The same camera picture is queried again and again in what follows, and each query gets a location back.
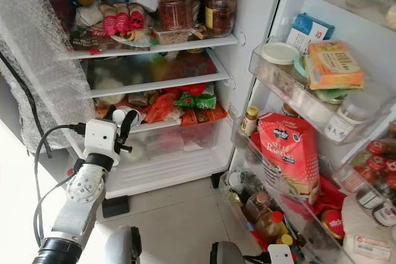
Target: red lid jar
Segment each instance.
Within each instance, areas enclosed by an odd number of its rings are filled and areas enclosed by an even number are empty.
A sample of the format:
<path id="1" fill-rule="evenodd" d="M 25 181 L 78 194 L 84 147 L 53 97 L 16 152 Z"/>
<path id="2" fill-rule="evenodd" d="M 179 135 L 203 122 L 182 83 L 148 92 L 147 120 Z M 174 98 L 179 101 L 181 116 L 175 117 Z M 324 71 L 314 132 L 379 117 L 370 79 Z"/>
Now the red lid jar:
<path id="1" fill-rule="evenodd" d="M 160 0 L 158 11 L 163 30 L 183 30 L 192 27 L 191 0 Z"/>
<path id="2" fill-rule="evenodd" d="M 232 32 L 235 10 L 235 0 L 207 0 L 205 23 L 214 37 L 228 36 Z"/>

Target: yellow cap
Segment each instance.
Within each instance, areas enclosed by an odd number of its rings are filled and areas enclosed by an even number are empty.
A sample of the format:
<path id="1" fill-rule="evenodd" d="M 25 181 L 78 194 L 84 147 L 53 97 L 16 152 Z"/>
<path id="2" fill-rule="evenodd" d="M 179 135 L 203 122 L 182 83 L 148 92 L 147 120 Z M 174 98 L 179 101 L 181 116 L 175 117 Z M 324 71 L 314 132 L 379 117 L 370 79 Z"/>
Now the yellow cap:
<path id="1" fill-rule="evenodd" d="M 282 242 L 282 244 L 287 244 L 287 245 L 293 244 L 293 238 L 289 234 L 282 235 L 280 241 Z"/>
<path id="2" fill-rule="evenodd" d="M 247 108 L 247 114 L 250 114 L 251 116 L 256 116 L 256 115 L 258 115 L 259 114 L 259 108 L 257 107 L 257 106 L 254 106 L 254 105 L 250 105 L 248 108 Z"/>

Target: small bottle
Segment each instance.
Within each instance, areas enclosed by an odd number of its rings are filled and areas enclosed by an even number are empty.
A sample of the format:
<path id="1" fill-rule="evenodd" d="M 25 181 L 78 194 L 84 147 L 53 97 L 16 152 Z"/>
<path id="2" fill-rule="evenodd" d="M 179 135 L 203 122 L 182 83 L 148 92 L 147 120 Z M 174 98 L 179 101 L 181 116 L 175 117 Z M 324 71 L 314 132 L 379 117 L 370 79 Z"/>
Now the small bottle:
<path id="1" fill-rule="evenodd" d="M 269 206 L 270 200 L 268 194 L 265 192 L 258 192 L 247 200 L 242 211 L 249 222 L 255 223 L 260 215 L 268 210 Z"/>
<path id="2" fill-rule="evenodd" d="M 241 129 L 245 133 L 245 135 L 250 137 L 256 130 L 258 114 L 259 109 L 257 108 L 257 106 L 250 105 L 247 108 L 246 114 L 241 124 Z"/>
<path id="3" fill-rule="evenodd" d="M 267 212 L 259 218 L 254 230 L 264 242 L 273 244 L 282 233 L 282 221 L 283 213 L 280 211 Z"/>
<path id="4" fill-rule="evenodd" d="M 283 234 L 278 237 L 277 244 L 287 244 L 291 246 L 293 244 L 293 238 L 289 234 Z"/>
<path id="5" fill-rule="evenodd" d="M 396 174 L 390 174 L 385 182 L 382 179 L 377 180 L 373 186 L 382 195 L 381 197 L 368 187 L 361 189 L 356 194 L 358 203 L 369 210 L 381 205 L 384 198 L 392 199 L 396 196 Z"/>
<path id="6" fill-rule="evenodd" d="M 372 217 L 382 226 L 392 227 L 396 225 L 396 211 L 388 203 L 384 203 L 373 209 Z"/>

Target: white lid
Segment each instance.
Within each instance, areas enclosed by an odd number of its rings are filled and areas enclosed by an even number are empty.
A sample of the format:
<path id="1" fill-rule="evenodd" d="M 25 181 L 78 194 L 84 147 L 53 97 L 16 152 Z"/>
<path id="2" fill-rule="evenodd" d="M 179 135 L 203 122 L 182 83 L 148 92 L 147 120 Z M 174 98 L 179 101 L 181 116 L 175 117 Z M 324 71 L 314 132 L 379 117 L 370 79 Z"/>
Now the white lid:
<path id="1" fill-rule="evenodd" d="M 299 51 L 287 43 L 266 43 L 261 48 L 261 56 L 269 63 L 288 65 L 294 63 Z"/>
<path id="2" fill-rule="evenodd" d="M 369 118 L 378 112 L 381 102 L 375 100 L 367 92 L 360 91 L 349 94 L 343 101 L 342 106 L 351 114 Z"/>

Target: self raising flour bag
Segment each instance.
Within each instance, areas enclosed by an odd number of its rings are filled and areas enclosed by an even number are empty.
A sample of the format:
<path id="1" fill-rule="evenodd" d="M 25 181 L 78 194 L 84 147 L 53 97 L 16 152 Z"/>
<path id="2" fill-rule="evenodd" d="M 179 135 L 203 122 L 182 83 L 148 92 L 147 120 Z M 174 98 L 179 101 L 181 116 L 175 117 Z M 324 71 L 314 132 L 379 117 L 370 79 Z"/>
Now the self raising flour bag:
<path id="1" fill-rule="evenodd" d="M 314 128 L 303 119 L 282 114 L 266 113 L 259 120 L 262 154 L 313 205 L 320 194 Z"/>

